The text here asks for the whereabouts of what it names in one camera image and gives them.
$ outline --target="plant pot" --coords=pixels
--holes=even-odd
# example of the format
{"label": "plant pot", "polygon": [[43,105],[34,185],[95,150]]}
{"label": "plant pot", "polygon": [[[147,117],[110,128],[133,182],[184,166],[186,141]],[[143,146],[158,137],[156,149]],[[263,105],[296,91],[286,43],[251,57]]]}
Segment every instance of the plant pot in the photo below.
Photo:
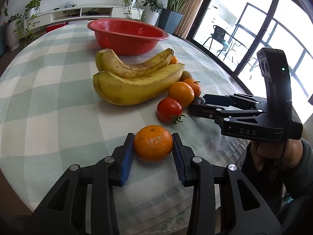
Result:
{"label": "plant pot", "polygon": [[155,26],[159,16],[160,16],[160,13],[156,11],[152,11],[150,7],[146,8],[144,13],[142,14],[143,21],[153,26]]}
{"label": "plant pot", "polygon": [[0,56],[2,56],[7,49],[7,42],[5,37],[6,29],[7,24],[3,24],[2,26],[0,26]]}
{"label": "plant pot", "polygon": [[168,9],[163,9],[160,14],[159,23],[157,26],[158,28],[163,29],[165,32],[173,34],[183,17],[184,15],[182,14],[170,11]]}
{"label": "plant pot", "polygon": [[32,17],[32,15],[37,14],[39,9],[36,8],[31,8],[27,10],[27,18],[30,19]]}
{"label": "plant pot", "polygon": [[136,0],[123,0],[123,3],[125,3],[126,7],[132,8],[136,4]]}
{"label": "plant pot", "polygon": [[8,24],[6,30],[7,45],[9,46],[10,51],[15,50],[19,46],[18,33],[17,31],[14,32],[14,30],[17,29],[16,22],[17,20],[14,20]]}

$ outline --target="tv stand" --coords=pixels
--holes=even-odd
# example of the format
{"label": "tv stand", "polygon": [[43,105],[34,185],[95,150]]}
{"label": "tv stand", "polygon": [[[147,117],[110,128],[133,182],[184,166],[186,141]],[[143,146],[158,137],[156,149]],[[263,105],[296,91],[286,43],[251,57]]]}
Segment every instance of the tv stand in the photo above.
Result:
{"label": "tv stand", "polygon": [[[131,8],[132,19],[139,20],[142,15],[142,9],[136,7]],[[88,12],[97,12],[97,15],[90,15]],[[31,23],[32,29],[50,24],[63,23],[66,21],[76,21],[80,19],[100,19],[100,18],[126,18],[126,12],[122,5],[103,5],[103,4],[87,4],[77,5],[69,8],[59,8],[57,10],[42,11],[38,17],[24,21],[24,27]]]}

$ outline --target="human hand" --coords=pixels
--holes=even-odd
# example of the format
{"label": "human hand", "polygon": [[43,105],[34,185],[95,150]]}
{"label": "human hand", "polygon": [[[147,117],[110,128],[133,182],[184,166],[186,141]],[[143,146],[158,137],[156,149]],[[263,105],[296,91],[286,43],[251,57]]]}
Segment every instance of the human hand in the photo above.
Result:
{"label": "human hand", "polygon": [[[257,171],[264,166],[264,159],[280,159],[284,143],[260,143],[251,140],[251,156]],[[303,155],[301,140],[288,139],[285,154],[282,160],[283,169],[291,169],[298,165]]]}

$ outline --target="gray sleeve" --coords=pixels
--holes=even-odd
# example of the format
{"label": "gray sleeve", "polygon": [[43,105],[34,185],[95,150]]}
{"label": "gray sleeve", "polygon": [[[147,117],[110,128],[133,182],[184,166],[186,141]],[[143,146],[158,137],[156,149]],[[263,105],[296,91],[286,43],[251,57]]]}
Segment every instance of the gray sleeve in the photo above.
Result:
{"label": "gray sleeve", "polygon": [[313,151],[310,143],[301,139],[303,155],[300,163],[289,170],[281,171],[279,177],[294,199],[313,193]]}

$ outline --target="cabinet drawer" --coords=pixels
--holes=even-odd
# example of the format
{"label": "cabinet drawer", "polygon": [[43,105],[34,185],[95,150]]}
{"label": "cabinet drawer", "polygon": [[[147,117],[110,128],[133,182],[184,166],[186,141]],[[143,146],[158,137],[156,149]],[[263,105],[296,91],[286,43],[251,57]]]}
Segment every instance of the cabinet drawer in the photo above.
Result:
{"label": "cabinet drawer", "polygon": [[24,28],[26,29],[27,28],[27,24],[29,24],[29,28],[37,28],[37,27],[40,27],[40,26],[45,26],[45,25],[49,25],[51,24],[51,14],[45,14],[45,15],[41,15],[41,16],[38,16],[37,18],[33,18],[33,19],[30,19],[28,21],[25,21],[24,22]]}
{"label": "cabinet drawer", "polygon": [[[142,10],[139,10],[139,11],[137,9],[130,9],[130,10],[131,10],[132,19],[140,19],[142,15]],[[111,17],[126,18],[126,13],[123,10],[123,8],[112,8]]]}

